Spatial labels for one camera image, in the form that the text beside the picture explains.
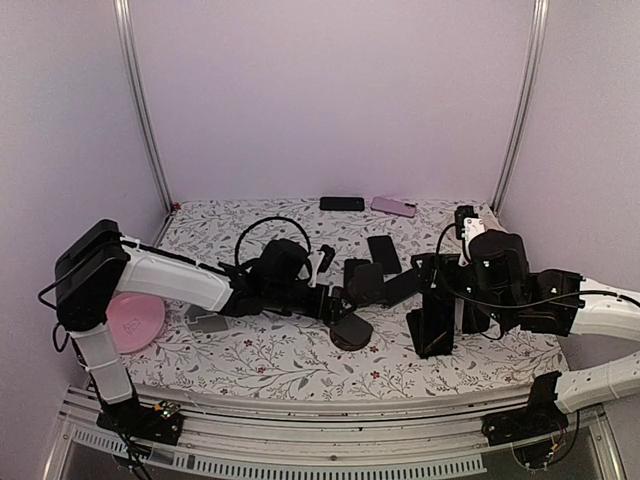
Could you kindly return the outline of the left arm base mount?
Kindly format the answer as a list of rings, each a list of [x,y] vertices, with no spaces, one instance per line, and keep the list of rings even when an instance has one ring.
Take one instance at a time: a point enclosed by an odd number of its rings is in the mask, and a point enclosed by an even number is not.
[[[134,396],[113,405],[102,402],[97,426],[127,439],[176,446],[184,420],[178,403],[163,400],[153,406],[145,406]]]

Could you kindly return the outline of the black folding phone stand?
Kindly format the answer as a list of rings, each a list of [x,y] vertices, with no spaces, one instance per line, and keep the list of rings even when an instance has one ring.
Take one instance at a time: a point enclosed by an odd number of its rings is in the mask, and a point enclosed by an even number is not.
[[[449,356],[454,346],[454,314],[414,309],[406,315],[415,353],[421,359]]]

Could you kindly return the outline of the black stand wooden base front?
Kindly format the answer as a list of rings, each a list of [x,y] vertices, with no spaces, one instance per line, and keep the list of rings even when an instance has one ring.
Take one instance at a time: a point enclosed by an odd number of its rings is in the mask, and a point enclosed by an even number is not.
[[[373,326],[356,314],[350,314],[329,327],[331,342],[344,351],[365,348],[372,337]]]

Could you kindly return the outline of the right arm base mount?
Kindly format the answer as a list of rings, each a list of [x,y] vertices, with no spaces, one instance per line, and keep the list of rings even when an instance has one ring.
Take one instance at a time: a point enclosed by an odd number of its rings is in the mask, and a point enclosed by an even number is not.
[[[564,374],[560,371],[543,374],[531,385],[524,406],[485,415],[481,433],[490,446],[503,445],[569,428],[568,413],[559,406],[558,387]]]

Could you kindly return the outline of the black phone front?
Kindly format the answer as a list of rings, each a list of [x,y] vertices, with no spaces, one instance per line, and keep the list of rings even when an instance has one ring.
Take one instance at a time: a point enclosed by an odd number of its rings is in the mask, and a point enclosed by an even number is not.
[[[455,302],[433,294],[423,297],[421,352],[422,358],[450,355],[454,345]]]

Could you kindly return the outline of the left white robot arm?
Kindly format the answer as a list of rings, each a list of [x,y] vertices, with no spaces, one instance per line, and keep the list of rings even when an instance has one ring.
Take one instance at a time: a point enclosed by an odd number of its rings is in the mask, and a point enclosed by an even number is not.
[[[310,241],[286,238],[266,243],[256,258],[216,267],[141,244],[104,219],[77,240],[56,262],[55,280],[37,298],[46,302],[68,333],[95,382],[111,419],[128,434],[148,426],[108,325],[108,311],[120,297],[173,300],[225,317],[264,311],[300,315],[321,321],[349,347],[369,342],[372,327],[357,307],[336,288],[318,282],[328,248],[315,251]]]

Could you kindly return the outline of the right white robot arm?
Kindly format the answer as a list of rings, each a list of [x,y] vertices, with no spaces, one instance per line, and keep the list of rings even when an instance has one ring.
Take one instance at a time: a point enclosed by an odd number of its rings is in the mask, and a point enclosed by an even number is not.
[[[639,391],[639,294],[582,274],[529,267],[517,234],[490,229],[463,241],[461,258],[440,249],[412,257],[422,306],[407,316],[415,352],[449,355],[461,333],[501,345],[511,332],[626,344],[620,354],[593,354],[590,364],[532,379],[517,427],[537,436],[557,415]]]

